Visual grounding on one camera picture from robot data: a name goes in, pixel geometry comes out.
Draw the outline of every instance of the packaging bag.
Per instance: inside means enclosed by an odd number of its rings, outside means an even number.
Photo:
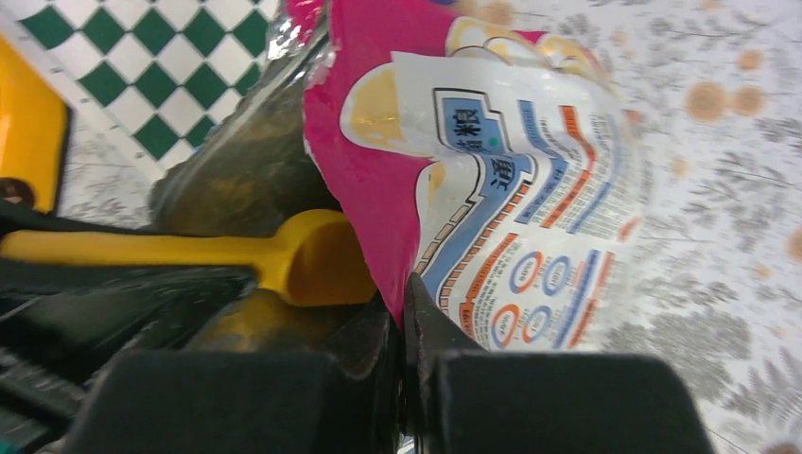
[[[314,24],[322,1],[293,0]],[[306,149],[396,320],[419,273],[490,350],[581,347],[625,305],[648,161],[593,55],[426,0],[332,0]]]
[[[307,73],[328,42],[320,9],[296,24],[283,6],[267,36],[267,66],[235,111],[149,198],[153,227],[181,235],[272,236],[302,211],[340,206],[304,151]],[[299,33],[304,26],[306,32]]]

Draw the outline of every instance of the checkered tile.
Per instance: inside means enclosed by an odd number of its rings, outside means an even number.
[[[275,4],[8,0],[5,11],[167,168],[186,159],[257,81]]]

